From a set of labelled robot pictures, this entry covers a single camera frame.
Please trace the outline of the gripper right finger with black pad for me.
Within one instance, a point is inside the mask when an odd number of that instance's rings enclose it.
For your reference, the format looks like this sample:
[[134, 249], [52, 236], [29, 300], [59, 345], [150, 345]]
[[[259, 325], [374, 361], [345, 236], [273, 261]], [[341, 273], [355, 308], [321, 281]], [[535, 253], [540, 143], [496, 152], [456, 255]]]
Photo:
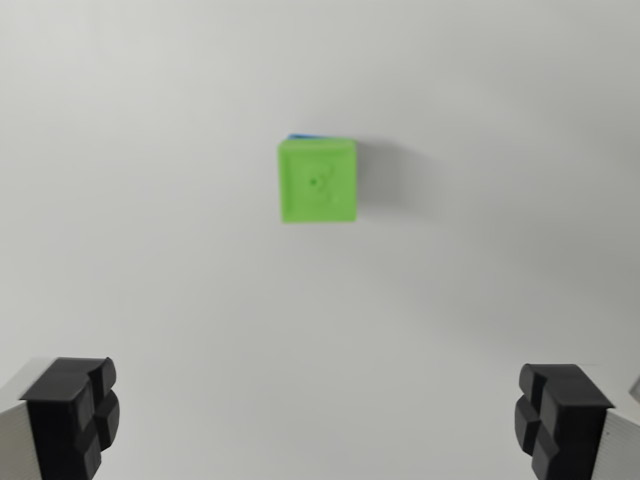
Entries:
[[595, 365], [531, 364], [514, 410], [538, 479], [639, 477], [639, 377]]

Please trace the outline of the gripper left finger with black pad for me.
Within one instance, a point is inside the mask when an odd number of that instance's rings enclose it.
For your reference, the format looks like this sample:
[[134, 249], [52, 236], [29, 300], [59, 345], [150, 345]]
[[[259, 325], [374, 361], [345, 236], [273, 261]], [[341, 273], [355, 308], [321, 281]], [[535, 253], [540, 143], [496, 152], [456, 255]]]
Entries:
[[116, 379], [109, 357], [29, 360], [1, 386], [1, 477], [94, 478], [119, 428]]

